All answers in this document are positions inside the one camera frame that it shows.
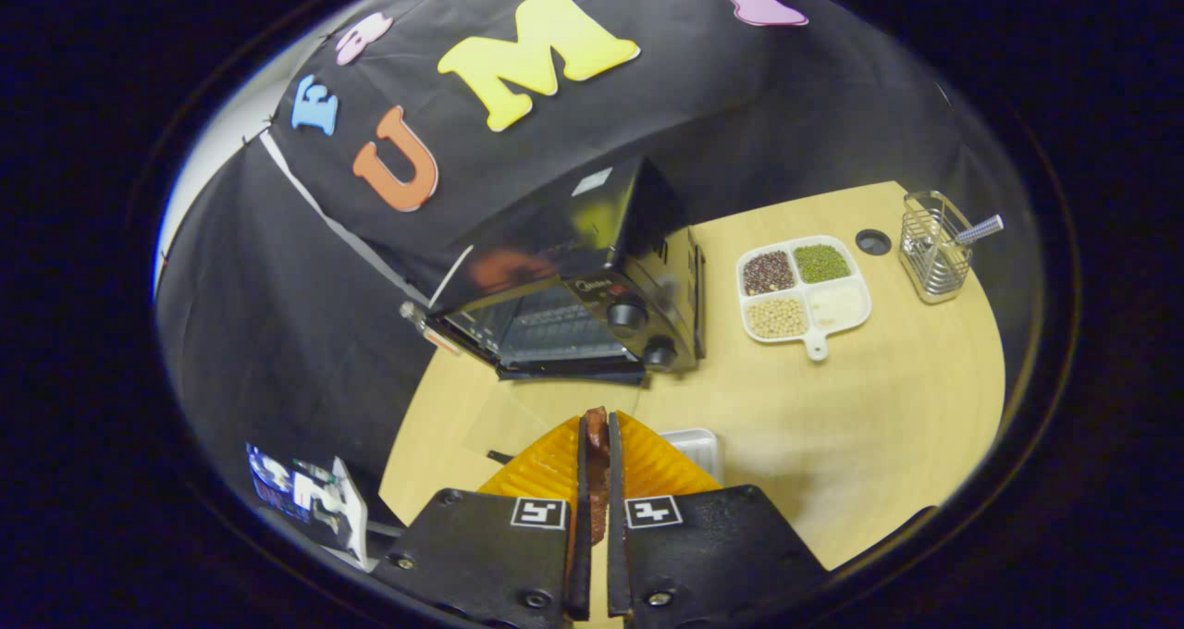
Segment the white tray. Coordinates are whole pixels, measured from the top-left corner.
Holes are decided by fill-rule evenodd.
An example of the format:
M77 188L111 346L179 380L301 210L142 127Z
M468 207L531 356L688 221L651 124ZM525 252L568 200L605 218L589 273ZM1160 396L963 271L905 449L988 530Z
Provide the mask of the white tray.
M712 475L716 483L723 486L723 461L720 460L720 441L715 434L702 428L663 432L663 439L669 442L682 455L690 458L700 469Z
M851 269L851 275L848 277L806 284L802 280L802 272L798 270L797 261L793 258L793 251L804 245L830 245L838 250L838 252L843 256L843 259L847 262L847 265ZM770 291L766 294L758 294L757 296L748 296L744 290L745 263L748 263L748 261L757 255L776 252L777 250L784 251L790 258L790 271L793 274L793 287L780 291ZM860 293L863 297L863 310L860 315L850 317L848 321L837 322L831 327L824 328L815 321L813 307L817 301L825 299L826 291L841 287L854 287ZM749 338L758 342L770 344L802 340L806 346L806 355L816 361L825 359L829 353L826 347L828 335L855 328L862 322L868 321L868 317L871 315L871 293L868 291L868 283L863 281L863 274L860 271L860 265L855 263L855 257L852 257L850 251L847 250L843 242L834 236L807 236L804 238L794 238L792 240L784 240L772 245L757 246L755 249L740 255L740 258L736 261L736 295L740 299L740 319L744 321L744 329L748 333ZM806 332L802 335L793 335L789 338L761 338L753 333L752 326L748 325L748 306L761 301L776 301L784 299L798 299L802 302L802 309L805 312L807 322Z

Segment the white wall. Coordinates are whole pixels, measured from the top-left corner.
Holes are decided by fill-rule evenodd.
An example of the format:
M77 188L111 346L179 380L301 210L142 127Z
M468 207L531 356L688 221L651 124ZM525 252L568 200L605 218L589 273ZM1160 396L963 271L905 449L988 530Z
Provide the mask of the white wall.
M156 242L156 265L153 274L153 293L160 281L161 257L168 253L173 237L193 205L201 188L233 153L242 148L243 137L252 137L268 127L266 118L276 110L284 89L296 75L300 65L316 50L321 36L340 26L355 9L366 2L359 0L332 14L308 36L272 57L271 62L255 73L246 84L229 98L204 128L189 150L181 173L178 174L173 192L165 208Z

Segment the white container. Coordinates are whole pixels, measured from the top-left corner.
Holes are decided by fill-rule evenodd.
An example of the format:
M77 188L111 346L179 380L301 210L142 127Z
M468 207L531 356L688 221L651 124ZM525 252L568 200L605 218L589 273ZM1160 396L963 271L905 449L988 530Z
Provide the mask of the white container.
M802 271L798 270L797 259L793 258L793 251L799 246L806 245L832 246L843 256L843 261L845 261L848 268L851 269L851 275L807 284L802 280ZM779 291L748 296L748 293L746 293L744 288L745 264L760 255L776 252L778 250L785 252L790 259L790 271L793 274L793 287ZM866 322L871 315L871 293L868 291L868 283L863 281L863 274L860 271L860 265L855 263L855 257L852 257L851 252L848 251L845 245L843 245L843 242L834 236L807 236L804 238L794 238L792 240L784 240L772 245L758 246L757 249L740 255L740 259L736 261L736 295L740 299L740 317L744 321L744 329L748 333L749 338L758 342L767 344L802 340L806 346L806 355L816 361L825 359L829 353L826 347L828 335L838 333L839 330L855 328L862 322ZM837 307L843 301L841 295L847 300L852 301L851 308ZM785 299L797 299L803 304L803 312L806 315L807 322L805 333L787 338L761 338L760 335L753 333L752 326L748 323L748 307L764 301L778 301Z
M723 461L720 458L720 441L715 434L702 428L688 430L675 430L659 435L669 442L682 455L690 458L690 462L700 469L712 475L716 483L723 486Z

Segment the orange plastic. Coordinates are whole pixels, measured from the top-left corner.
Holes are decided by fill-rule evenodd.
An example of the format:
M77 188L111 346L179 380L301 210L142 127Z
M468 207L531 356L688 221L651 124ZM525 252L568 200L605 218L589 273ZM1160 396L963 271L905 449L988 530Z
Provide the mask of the orange plastic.
M506 498L567 500L574 507L579 431L580 417L567 419L514 456L477 492Z
M625 461L625 499L689 495L722 486L657 432L617 412Z

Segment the screw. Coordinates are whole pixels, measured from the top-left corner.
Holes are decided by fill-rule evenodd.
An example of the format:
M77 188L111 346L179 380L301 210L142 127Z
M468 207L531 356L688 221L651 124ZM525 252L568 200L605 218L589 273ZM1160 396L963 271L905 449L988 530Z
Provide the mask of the screw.
M528 592L525 601L526 605L529 608L547 608L547 604L551 603L547 595L543 595L542 592Z
M648 599L645 599L645 603L650 604L654 608L661 608L667 605L671 601L674 601L674 595L671 595L670 592L654 592L652 595L650 595Z

